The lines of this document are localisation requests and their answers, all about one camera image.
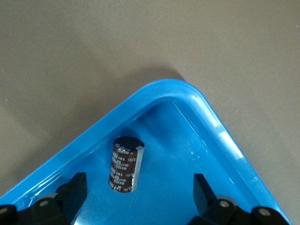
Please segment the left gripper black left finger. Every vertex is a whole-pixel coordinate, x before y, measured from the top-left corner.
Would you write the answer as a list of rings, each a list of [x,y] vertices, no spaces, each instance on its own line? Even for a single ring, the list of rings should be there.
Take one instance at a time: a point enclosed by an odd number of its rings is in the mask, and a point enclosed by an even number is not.
[[[45,195],[33,205],[17,210],[13,204],[0,206],[2,225],[73,225],[87,198],[86,173],[78,172],[59,186],[56,193]]]

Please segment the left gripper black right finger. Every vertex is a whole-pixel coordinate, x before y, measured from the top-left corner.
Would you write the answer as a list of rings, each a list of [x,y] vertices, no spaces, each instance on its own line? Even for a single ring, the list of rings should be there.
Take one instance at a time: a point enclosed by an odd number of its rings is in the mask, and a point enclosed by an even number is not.
[[[198,216],[191,225],[287,225],[284,217],[273,208],[256,206],[246,212],[233,201],[217,198],[205,176],[194,174],[193,198]]]

